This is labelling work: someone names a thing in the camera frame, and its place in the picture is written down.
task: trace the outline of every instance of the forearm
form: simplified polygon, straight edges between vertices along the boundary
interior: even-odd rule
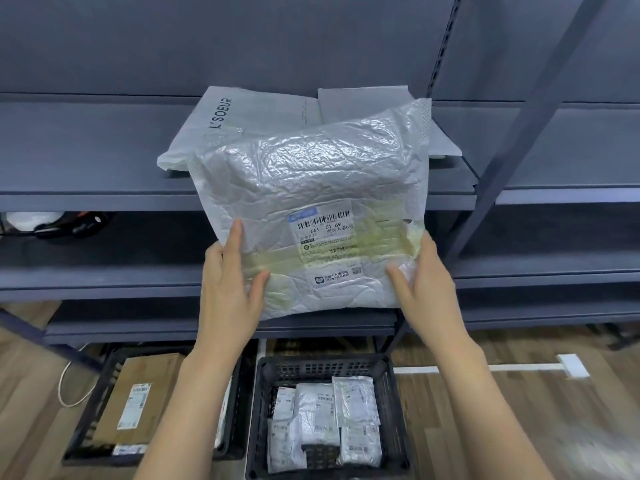
[[[475,478],[551,479],[468,335],[434,350]]]
[[[194,349],[180,368],[171,400],[135,480],[202,480],[209,475],[220,408],[233,358]]]

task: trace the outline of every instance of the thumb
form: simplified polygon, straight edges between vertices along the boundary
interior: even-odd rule
[[[389,275],[389,278],[396,290],[396,296],[400,302],[400,307],[407,309],[411,305],[413,294],[411,293],[411,288],[409,283],[406,281],[404,273],[400,271],[398,266],[393,263],[389,263],[387,265],[387,274]]]
[[[256,275],[249,290],[249,311],[254,316],[260,316],[264,307],[264,286],[269,279],[268,271],[261,271]]]

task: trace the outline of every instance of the white cable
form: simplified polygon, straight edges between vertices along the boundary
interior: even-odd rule
[[[82,347],[80,347],[78,349],[78,352],[82,352],[89,344],[85,344]],[[65,368],[62,370],[62,374],[60,374],[60,380],[58,381],[58,401],[60,402],[60,405],[63,408],[74,408],[76,407],[78,404],[82,403],[87,397],[89,397],[91,395],[91,393],[93,392],[93,389],[95,389],[95,384],[93,385],[93,387],[91,387],[91,389],[89,389],[89,392],[87,392],[84,397],[82,399],[80,399],[80,401],[73,403],[73,404],[67,404],[64,399],[62,399],[62,380],[64,380],[65,378],[65,374],[67,373],[67,371],[69,370],[69,366],[71,365],[71,362],[69,362],[68,364],[66,364]]]

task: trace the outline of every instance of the wooden floor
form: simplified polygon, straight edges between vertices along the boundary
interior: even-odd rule
[[[43,326],[57,303],[11,304],[12,313]],[[640,479],[640,345],[610,352],[610,338],[585,327],[475,333],[490,363],[556,362],[576,353],[591,377],[564,372],[494,372],[500,389],[558,479]],[[268,354],[370,351],[366,339],[268,341]],[[406,337],[394,365],[434,365],[415,337]],[[65,361],[0,331],[0,480],[130,479],[132,468],[62,468],[60,458],[82,406],[60,408],[56,395]],[[72,367],[65,399],[82,397],[95,380]],[[437,374],[398,375],[415,479],[468,479],[454,419]],[[212,479],[244,478],[244,462],[216,464]]]

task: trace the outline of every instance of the basket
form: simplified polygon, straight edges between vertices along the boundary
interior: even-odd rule
[[[256,340],[249,342],[234,368],[229,389],[225,428],[220,446],[213,451],[212,459],[240,460],[244,457],[246,433],[249,426],[251,387],[255,371]],[[93,432],[100,420],[107,400],[116,383],[124,361],[129,357],[191,352],[187,346],[127,347],[114,351],[105,362],[95,389],[78,421],[62,459],[64,466],[134,467],[140,464],[142,454],[113,456],[113,446],[92,443]]]
[[[273,413],[278,387],[295,387],[301,382],[331,382],[333,376],[370,376],[380,415],[380,468],[359,465],[338,466],[340,448],[304,446],[307,469],[269,474],[267,471],[267,419]],[[351,354],[304,358],[265,357],[258,363],[253,396],[252,423],[245,476],[247,480],[308,480],[384,478],[403,476],[411,470],[409,441],[397,392],[396,377],[389,357],[382,354]]]

